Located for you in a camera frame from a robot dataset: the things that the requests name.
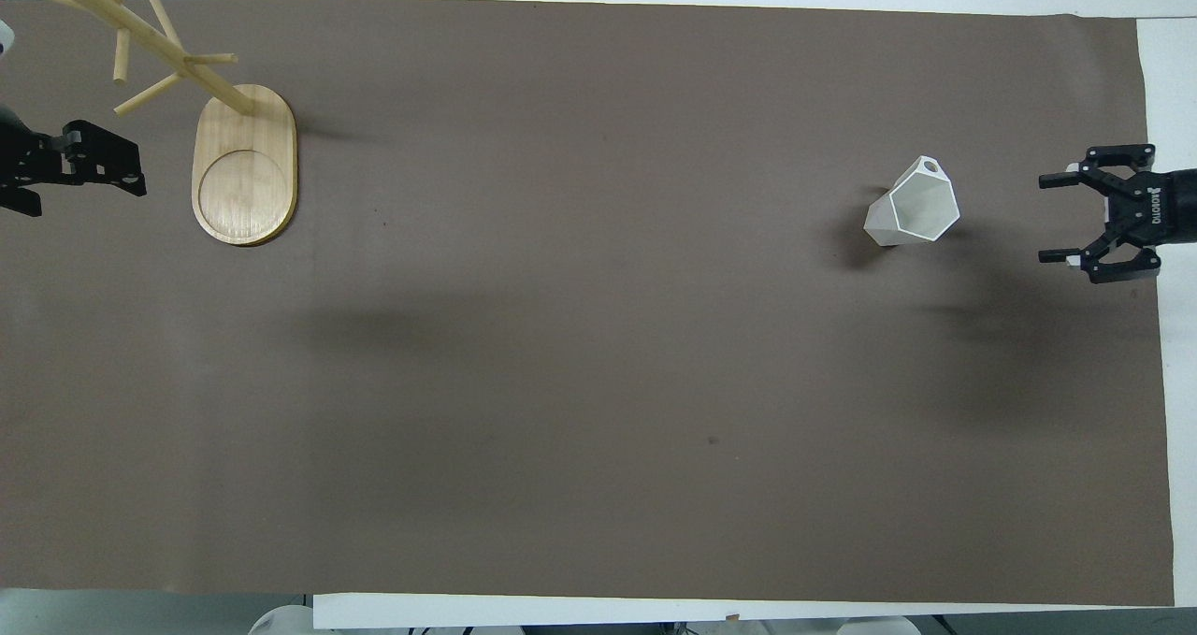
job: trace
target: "wooden object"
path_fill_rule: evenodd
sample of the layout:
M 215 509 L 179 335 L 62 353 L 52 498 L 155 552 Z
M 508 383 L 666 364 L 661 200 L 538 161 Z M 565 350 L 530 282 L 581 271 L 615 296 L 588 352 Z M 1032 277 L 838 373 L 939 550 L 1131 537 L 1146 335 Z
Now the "wooden object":
M 183 79 L 215 99 L 200 116 L 192 165 L 192 205 L 200 225 L 230 244 L 261 244 L 291 220 L 298 198 L 294 116 L 287 103 L 257 85 L 235 86 L 208 65 L 236 62 L 232 53 L 184 50 L 162 0 L 150 0 L 162 31 L 124 6 L 124 0 L 48 0 L 83 8 L 116 30 L 113 80 L 128 80 L 129 43 L 135 41 L 174 72 L 116 105 L 124 115 Z
M 200 114 L 192 163 L 192 208 L 208 235 L 237 246 L 278 235 L 296 210 L 296 122 L 273 90 L 238 85 L 254 101 L 243 116 L 213 99 Z

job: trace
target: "wooden mug tree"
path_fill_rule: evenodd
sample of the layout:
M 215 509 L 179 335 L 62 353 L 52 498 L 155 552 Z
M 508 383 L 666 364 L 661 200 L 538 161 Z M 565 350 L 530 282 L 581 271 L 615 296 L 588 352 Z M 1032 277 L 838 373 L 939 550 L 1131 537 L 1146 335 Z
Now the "wooden mug tree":
M 162 31 L 129 11 L 124 0 L 48 1 L 89 11 L 116 29 L 115 83 L 127 80 L 130 40 L 174 69 L 117 105 L 117 115 L 184 79 L 213 95 L 200 114 L 192 164 L 192 208 L 203 230 L 229 244 L 251 246 L 286 228 L 298 199 L 298 141 L 294 115 L 281 97 L 260 85 L 232 85 L 208 67 L 236 62 L 231 53 L 184 50 L 162 0 L 150 0 Z

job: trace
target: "wooden base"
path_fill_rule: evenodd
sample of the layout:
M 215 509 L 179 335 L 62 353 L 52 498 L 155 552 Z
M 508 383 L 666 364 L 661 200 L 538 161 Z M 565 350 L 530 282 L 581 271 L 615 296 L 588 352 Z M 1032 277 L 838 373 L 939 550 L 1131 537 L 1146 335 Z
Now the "wooden base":
M 200 114 L 192 163 L 192 208 L 208 235 L 248 247 L 286 228 L 299 198 L 298 137 L 287 103 L 273 90 L 238 85 L 254 101 L 241 115 L 219 99 Z

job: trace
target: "black cable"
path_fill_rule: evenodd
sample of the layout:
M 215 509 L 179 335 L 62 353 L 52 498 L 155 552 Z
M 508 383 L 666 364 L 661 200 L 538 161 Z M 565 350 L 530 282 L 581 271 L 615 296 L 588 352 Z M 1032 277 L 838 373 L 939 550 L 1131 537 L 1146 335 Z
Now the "black cable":
M 955 628 L 952 628 L 952 625 L 948 624 L 948 619 L 943 618 L 942 613 L 934 615 L 931 618 L 934 618 L 936 623 L 940 623 L 940 625 L 948 631 L 948 635 L 960 635 L 956 633 Z

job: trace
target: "wooden post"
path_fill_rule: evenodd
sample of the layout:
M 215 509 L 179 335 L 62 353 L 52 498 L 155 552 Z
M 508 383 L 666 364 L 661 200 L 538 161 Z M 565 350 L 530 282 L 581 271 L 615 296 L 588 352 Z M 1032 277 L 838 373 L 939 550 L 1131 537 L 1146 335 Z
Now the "wooden post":
M 152 25 L 150 25 L 150 23 L 142 20 L 136 13 L 129 11 L 123 5 L 116 4 L 115 0 L 72 1 L 95 13 L 96 17 L 115 29 L 128 29 L 129 36 L 140 43 L 142 48 L 157 55 L 181 75 L 195 80 L 201 89 L 208 91 L 217 99 L 226 103 L 238 114 L 247 116 L 253 114 L 254 101 L 251 98 L 245 97 L 245 95 L 235 89 L 232 84 L 223 80 L 218 73 L 213 72 L 207 66 L 192 65 L 187 62 L 187 52 L 184 52 L 177 43 L 174 43 L 168 37 L 163 36 L 162 32 L 156 30 Z

